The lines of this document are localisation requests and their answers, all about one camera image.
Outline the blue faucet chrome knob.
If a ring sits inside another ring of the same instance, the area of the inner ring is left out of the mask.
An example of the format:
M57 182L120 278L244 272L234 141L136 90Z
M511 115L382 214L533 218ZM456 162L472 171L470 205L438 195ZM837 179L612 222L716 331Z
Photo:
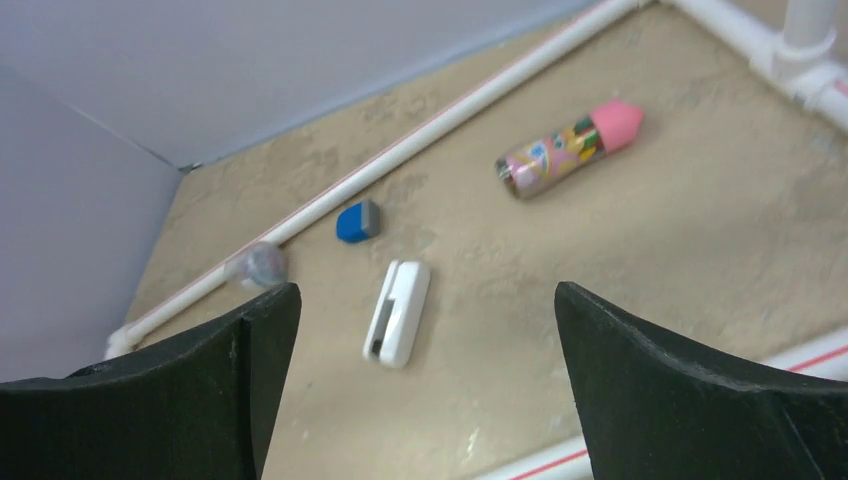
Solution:
M279 246L257 242L225 265L228 283L243 289L269 289L288 280L288 264Z

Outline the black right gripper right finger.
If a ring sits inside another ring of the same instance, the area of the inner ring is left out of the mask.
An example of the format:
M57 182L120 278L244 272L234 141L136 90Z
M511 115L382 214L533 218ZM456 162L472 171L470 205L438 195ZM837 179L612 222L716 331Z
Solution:
M847 386L745 360L573 282L555 316L597 479L843 479Z

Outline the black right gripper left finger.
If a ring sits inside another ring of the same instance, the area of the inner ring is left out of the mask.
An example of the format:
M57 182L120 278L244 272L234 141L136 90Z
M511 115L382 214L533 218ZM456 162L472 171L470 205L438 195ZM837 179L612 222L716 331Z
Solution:
M2 477L260 478L301 307L287 283L65 378L3 383Z

